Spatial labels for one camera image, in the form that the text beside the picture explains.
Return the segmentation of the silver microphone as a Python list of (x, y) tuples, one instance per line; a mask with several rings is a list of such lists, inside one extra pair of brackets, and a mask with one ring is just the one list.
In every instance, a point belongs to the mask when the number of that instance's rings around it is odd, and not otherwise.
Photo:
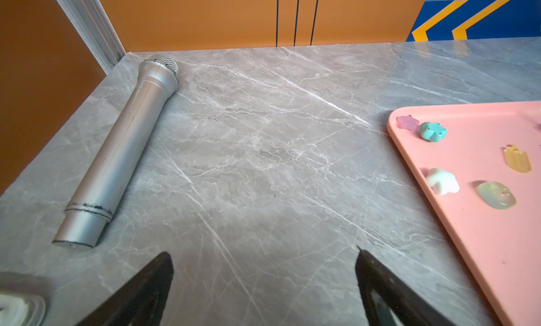
[(64, 210), (52, 243), (92, 249), (113, 219), (166, 101), (178, 89), (179, 68), (167, 55), (147, 58), (123, 111)]

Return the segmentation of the left aluminium corner post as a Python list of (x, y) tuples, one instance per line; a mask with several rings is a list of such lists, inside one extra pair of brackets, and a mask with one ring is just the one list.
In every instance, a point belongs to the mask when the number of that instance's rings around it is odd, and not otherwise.
[(99, 0), (56, 0), (105, 73), (126, 54)]

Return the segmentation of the yellow popsicle candy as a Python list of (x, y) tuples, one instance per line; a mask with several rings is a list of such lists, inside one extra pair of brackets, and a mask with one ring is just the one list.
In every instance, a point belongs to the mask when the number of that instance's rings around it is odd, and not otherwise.
[(504, 158), (507, 166), (517, 172), (528, 173), (532, 170), (527, 152), (514, 145), (504, 149)]

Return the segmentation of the pink plastic tray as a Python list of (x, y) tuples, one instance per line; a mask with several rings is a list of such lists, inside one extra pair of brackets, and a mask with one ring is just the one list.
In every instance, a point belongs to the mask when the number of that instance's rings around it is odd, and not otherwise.
[(540, 103), (402, 107), (387, 130), (504, 325), (540, 324)]

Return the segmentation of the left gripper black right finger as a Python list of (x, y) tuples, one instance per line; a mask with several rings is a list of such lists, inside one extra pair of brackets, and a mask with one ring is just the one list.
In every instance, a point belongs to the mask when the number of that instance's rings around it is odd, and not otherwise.
[(355, 265), (369, 325), (452, 325), (367, 250)]

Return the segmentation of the white star candy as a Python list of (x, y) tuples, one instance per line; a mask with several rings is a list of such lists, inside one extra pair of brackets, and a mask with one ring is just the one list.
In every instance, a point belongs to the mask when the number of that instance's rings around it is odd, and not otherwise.
[(438, 195), (457, 193), (460, 190), (456, 177), (451, 172), (443, 169), (430, 169), (426, 181), (429, 187)]

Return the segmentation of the purple star candy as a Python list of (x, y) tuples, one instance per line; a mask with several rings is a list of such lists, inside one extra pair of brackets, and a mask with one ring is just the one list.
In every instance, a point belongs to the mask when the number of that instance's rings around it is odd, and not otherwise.
[(415, 131), (420, 124), (420, 122), (411, 115), (398, 116), (396, 120), (398, 128), (408, 131)]

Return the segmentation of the teal flower candy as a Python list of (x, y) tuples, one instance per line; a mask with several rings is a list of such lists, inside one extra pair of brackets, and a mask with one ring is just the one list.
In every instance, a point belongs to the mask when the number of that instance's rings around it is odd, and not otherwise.
[(438, 122), (424, 122), (420, 126), (421, 138), (430, 142), (440, 142), (448, 135), (448, 130)]

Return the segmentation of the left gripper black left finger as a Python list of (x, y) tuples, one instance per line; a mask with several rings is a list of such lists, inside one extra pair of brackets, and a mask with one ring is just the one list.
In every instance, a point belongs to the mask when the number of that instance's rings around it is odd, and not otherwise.
[(171, 256), (160, 253), (79, 325), (159, 325), (173, 281)]

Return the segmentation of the pale green oval candy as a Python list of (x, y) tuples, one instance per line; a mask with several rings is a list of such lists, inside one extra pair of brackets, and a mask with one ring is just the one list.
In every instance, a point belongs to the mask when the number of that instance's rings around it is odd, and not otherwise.
[(506, 210), (516, 205), (513, 193), (500, 182), (483, 182), (477, 186), (476, 191), (484, 202), (497, 210)]

